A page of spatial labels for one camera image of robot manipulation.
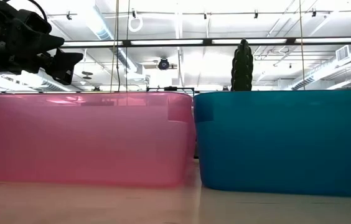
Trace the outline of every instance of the hanging wire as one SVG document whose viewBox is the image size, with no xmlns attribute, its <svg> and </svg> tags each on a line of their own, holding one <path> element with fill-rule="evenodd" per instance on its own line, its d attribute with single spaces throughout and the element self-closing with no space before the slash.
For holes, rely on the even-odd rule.
<svg viewBox="0 0 351 224">
<path fill-rule="evenodd" d="M 303 50 L 303 34 L 302 34 L 302 15 L 301 15 L 301 0 L 299 0 L 299 13 L 300 13 L 300 34 L 301 34 L 301 61 L 302 61 L 302 79 L 306 80 L 306 72 L 304 71 L 304 50 Z M 306 84 L 303 83 L 303 88 L 306 90 Z"/>
<path fill-rule="evenodd" d="M 87 60 L 87 49 L 84 49 L 83 71 L 86 70 L 86 60 Z"/>
<path fill-rule="evenodd" d="M 128 13 L 127 13 L 127 24 L 130 22 L 130 0 L 128 0 Z M 128 31 L 129 31 L 129 26 L 127 26 L 127 31 L 126 31 L 126 40 L 128 40 Z M 127 79 L 127 66 L 128 66 L 128 47 L 126 47 L 126 92 L 128 92 L 128 79 Z"/>
<path fill-rule="evenodd" d="M 116 8 L 118 8 L 119 0 L 116 0 Z M 114 41 L 113 41 L 113 47 L 112 47 L 112 52 L 115 51 L 116 48 L 116 32 L 118 30 L 117 28 L 117 20 L 119 19 L 118 17 L 119 12 L 116 12 L 116 17 L 115 17 L 115 36 L 114 36 Z M 112 92 L 112 84 L 113 84 L 113 66 L 115 65 L 115 54 L 112 54 L 112 69 L 111 69 L 111 88 L 110 88 L 110 93 Z"/>
<path fill-rule="evenodd" d="M 117 42 L 119 42 L 119 0 L 116 1 L 116 33 L 117 37 L 115 38 Z M 120 74 L 119 74 L 119 43 L 116 45 L 116 71 L 118 73 L 118 92 L 120 92 Z"/>
<path fill-rule="evenodd" d="M 43 15 L 44 21 L 47 22 L 47 15 L 45 14 L 43 8 L 39 5 L 39 3 L 37 3 L 35 0 L 28 0 L 29 2 L 31 2 L 32 4 L 34 4 L 41 12 L 41 14 Z"/>
</svg>

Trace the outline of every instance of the pink plastic bin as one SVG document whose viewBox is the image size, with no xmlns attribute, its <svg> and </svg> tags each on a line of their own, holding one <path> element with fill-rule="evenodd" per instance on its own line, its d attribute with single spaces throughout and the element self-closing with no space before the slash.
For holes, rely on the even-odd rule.
<svg viewBox="0 0 351 224">
<path fill-rule="evenodd" d="M 0 95 L 0 181 L 180 184 L 191 105 L 179 93 Z"/>
</svg>

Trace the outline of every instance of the blue plastic bin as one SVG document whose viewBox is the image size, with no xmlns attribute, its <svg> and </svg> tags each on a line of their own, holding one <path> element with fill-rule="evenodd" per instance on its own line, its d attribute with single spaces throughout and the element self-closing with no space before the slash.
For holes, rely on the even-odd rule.
<svg viewBox="0 0 351 224">
<path fill-rule="evenodd" d="M 194 110 L 205 186 L 351 197 L 351 90 L 206 93 Z"/>
</svg>

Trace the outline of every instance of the plastic bin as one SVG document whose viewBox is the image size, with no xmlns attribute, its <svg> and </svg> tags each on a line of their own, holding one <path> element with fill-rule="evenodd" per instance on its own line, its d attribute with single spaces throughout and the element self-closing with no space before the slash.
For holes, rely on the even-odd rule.
<svg viewBox="0 0 351 224">
<path fill-rule="evenodd" d="M 180 184 L 191 105 L 179 93 L 0 95 L 0 181 Z"/>
<path fill-rule="evenodd" d="M 194 110 L 205 186 L 351 196 L 351 90 L 206 93 Z"/>
</svg>

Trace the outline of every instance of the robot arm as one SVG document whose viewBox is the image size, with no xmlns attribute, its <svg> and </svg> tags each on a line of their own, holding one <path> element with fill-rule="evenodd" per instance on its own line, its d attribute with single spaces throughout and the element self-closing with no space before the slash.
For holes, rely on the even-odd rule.
<svg viewBox="0 0 351 224">
<path fill-rule="evenodd" d="M 36 13 L 18 11 L 0 1 L 0 72 L 20 75 L 23 70 L 37 73 L 43 68 L 57 82 L 70 85 L 74 66 L 83 54 L 62 52 L 59 47 L 64 39 L 49 35 L 51 30 Z M 54 56 L 47 52 L 52 49 L 57 49 Z"/>
</svg>

